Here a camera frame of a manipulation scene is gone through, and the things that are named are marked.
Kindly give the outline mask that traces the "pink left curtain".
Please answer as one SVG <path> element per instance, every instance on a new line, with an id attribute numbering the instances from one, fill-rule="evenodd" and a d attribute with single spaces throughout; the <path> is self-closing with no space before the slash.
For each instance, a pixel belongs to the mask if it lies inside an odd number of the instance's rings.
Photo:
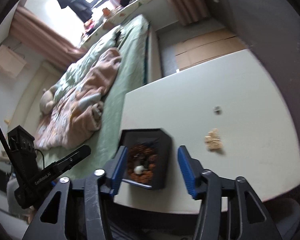
<path id="1" fill-rule="evenodd" d="M 14 12 L 10 35 L 61 70 L 67 70 L 87 53 L 86 49 L 74 46 L 22 6 L 17 6 Z"/>

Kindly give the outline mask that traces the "plush toy on bed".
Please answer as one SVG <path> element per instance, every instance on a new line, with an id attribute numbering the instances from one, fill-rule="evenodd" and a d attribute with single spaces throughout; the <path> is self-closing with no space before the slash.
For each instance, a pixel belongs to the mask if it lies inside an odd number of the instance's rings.
<path id="1" fill-rule="evenodd" d="M 43 95 L 39 102 L 39 108 L 44 115 L 48 115 L 52 111 L 54 106 L 54 95 L 58 87 L 59 86 L 55 84 L 49 89 L 43 89 Z"/>

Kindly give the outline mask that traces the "floral window seat cushion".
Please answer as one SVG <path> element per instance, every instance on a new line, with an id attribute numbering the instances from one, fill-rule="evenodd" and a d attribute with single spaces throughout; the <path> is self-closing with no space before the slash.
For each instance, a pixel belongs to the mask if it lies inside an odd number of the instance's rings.
<path id="1" fill-rule="evenodd" d="M 131 0 L 126 7 L 118 7 L 110 10 L 109 16 L 102 15 L 99 20 L 89 20 L 88 31 L 83 34 L 80 42 L 81 48 L 90 48 L 93 43 L 98 41 L 104 34 L 115 26 L 123 23 L 128 16 L 135 12 L 139 7 L 146 5 L 152 0 Z"/>

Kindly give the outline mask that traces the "black jewelry box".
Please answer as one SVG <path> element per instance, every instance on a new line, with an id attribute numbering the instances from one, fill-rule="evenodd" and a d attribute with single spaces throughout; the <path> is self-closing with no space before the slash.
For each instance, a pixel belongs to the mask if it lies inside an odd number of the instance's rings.
<path id="1" fill-rule="evenodd" d="M 122 181 L 147 190 L 165 188 L 172 138 L 160 128 L 124 129 L 119 146 L 128 149 Z"/>

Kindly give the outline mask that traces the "pink fleece blanket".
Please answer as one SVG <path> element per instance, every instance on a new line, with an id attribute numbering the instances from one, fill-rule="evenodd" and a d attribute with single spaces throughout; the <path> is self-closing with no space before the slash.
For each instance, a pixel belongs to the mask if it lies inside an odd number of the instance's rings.
<path id="1" fill-rule="evenodd" d="M 54 106 L 40 122 L 35 146 L 41 150 L 54 147 L 76 148 L 101 128 L 105 96 L 113 85 L 121 64 L 116 48 L 109 48 L 89 72 Z"/>

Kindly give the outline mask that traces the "floral green quilt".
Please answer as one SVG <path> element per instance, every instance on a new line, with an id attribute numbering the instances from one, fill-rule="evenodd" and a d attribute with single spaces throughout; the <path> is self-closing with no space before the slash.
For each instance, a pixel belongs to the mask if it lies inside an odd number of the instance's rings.
<path id="1" fill-rule="evenodd" d="M 90 68 L 99 57 L 109 48 L 115 47 L 116 34 L 120 31 L 121 26 L 118 25 L 112 30 L 104 34 L 94 43 L 87 53 L 77 62 L 72 63 L 59 81 L 55 84 L 57 90 L 54 94 L 53 102 L 56 104 L 65 94 L 79 84 Z"/>

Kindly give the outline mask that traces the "hanging black clothes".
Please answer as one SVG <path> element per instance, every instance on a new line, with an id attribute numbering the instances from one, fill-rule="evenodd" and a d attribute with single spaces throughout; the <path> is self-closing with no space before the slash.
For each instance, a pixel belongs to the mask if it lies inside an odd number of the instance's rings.
<path id="1" fill-rule="evenodd" d="M 86 0 L 57 0 L 57 2 L 62 9 L 69 7 L 83 23 L 92 17 L 93 12 Z"/>

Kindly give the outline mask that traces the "cream bed headboard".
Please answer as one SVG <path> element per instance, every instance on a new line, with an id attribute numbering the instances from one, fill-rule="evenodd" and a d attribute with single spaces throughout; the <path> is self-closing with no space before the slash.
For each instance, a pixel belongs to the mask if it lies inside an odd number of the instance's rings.
<path id="1" fill-rule="evenodd" d="M 8 123 L 8 132 L 20 125 L 31 135 L 35 135 L 41 119 L 39 102 L 43 95 L 43 89 L 49 89 L 57 83 L 62 75 L 63 73 L 50 63 L 46 61 L 42 63 L 17 104 Z"/>

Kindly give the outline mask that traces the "dark wardrobe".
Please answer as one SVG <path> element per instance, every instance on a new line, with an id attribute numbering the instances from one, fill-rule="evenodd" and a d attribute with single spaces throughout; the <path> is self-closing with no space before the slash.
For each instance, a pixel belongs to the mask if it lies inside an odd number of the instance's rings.
<path id="1" fill-rule="evenodd" d="M 300 16 L 287 0 L 205 0 L 256 55 L 286 101 L 300 144 Z"/>

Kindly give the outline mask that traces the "hanging beige cloth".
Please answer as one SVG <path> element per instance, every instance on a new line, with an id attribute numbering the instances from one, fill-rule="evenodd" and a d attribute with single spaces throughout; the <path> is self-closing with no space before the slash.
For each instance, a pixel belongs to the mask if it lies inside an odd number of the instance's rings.
<path id="1" fill-rule="evenodd" d="M 16 78 L 27 62 L 5 45 L 0 46 L 0 71 L 12 78 Z"/>

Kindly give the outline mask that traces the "green bed mattress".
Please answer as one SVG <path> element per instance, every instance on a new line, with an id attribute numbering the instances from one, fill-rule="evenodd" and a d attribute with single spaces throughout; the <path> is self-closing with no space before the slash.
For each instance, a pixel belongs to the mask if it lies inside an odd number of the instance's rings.
<path id="1" fill-rule="evenodd" d="M 121 66 L 104 101 L 101 129 L 84 142 L 91 148 L 89 157 L 67 171 L 67 177 L 85 178 L 114 156 L 119 145 L 125 95 L 147 83 L 149 29 L 150 24 L 143 15 L 136 16 L 124 25 L 126 33 L 119 45 Z"/>

